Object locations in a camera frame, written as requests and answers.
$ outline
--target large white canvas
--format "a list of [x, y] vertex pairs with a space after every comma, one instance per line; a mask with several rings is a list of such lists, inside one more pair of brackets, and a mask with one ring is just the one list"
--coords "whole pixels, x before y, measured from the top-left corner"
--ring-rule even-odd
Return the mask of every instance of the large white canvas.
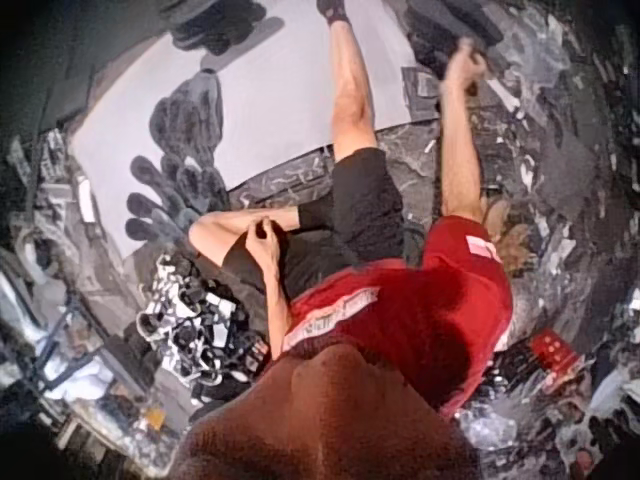
[[[156, 198], [132, 177], [129, 164], [144, 155], [159, 166], [162, 151], [149, 133], [151, 113], [203, 65], [220, 77], [224, 132], [215, 164], [228, 188], [331, 143], [329, 31], [316, 1], [261, 3], [268, 17], [284, 22], [265, 41], [231, 61], [233, 49], [217, 58], [205, 50], [182, 52], [166, 35], [117, 80], [75, 134], [72, 152], [92, 182], [103, 225], [123, 257], [141, 246], [124, 231], [127, 196], [141, 192]], [[401, 67], [415, 62], [394, 14], [382, 0], [346, 3], [369, 70], [376, 128], [409, 122]], [[259, 28], [253, 35], [261, 34]]]

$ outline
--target hand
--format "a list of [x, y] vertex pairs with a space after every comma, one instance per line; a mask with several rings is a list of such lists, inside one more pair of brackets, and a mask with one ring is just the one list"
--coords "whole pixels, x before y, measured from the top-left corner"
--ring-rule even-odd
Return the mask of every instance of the hand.
[[[259, 229], [264, 230], [265, 237], [258, 236]], [[261, 218], [251, 222], [247, 231], [245, 246], [253, 256], [256, 263], [262, 269], [262, 274], [277, 275], [279, 273], [278, 262], [280, 260], [280, 244], [273, 231], [273, 225], [268, 218]]]
[[486, 72], [487, 63], [482, 55], [473, 51], [473, 40], [461, 38], [458, 41], [458, 50], [447, 66], [442, 88], [466, 92]]

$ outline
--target person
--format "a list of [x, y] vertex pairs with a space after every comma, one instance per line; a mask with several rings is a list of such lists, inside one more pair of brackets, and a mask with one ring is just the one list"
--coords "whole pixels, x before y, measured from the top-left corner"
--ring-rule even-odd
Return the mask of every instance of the person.
[[[331, 37], [333, 189], [299, 207], [214, 213], [192, 227], [203, 256], [265, 292], [273, 361], [193, 426], [173, 478], [475, 478], [477, 456], [451, 418], [512, 310], [482, 226], [466, 109], [485, 62], [463, 39], [442, 82], [444, 216], [422, 267], [409, 269], [362, 54], [343, 0], [318, 0], [318, 9]], [[281, 248], [279, 229], [316, 227], [333, 240], [287, 237]]]

